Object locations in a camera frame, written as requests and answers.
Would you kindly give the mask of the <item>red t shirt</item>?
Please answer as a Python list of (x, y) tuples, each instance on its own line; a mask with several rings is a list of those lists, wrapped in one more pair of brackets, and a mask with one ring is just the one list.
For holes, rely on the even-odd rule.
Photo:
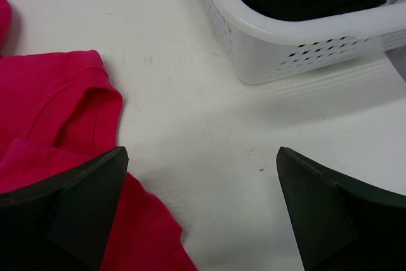
[[(100, 55), (72, 51), (1, 59), (1, 194), (116, 147), (122, 96)], [(181, 226), (128, 171), (99, 270), (194, 270)]]

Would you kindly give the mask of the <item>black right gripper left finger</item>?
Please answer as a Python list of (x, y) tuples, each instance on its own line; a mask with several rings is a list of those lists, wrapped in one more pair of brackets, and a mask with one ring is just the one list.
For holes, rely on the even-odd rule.
[(1, 270), (99, 270), (128, 161), (116, 147), (1, 194)]

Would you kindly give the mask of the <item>white perforated plastic basket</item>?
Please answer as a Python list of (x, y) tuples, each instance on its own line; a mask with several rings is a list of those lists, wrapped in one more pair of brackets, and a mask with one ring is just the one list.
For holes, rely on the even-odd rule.
[(405, 45), (405, 0), (304, 22), (265, 17), (241, 0), (201, 0), (247, 84), (263, 84)]

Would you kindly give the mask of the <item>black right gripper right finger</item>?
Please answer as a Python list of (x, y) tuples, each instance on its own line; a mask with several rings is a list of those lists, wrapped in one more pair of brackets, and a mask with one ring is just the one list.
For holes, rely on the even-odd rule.
[(305, 270), (405, 270), (405, 196), (282, 147), (277, 173)]

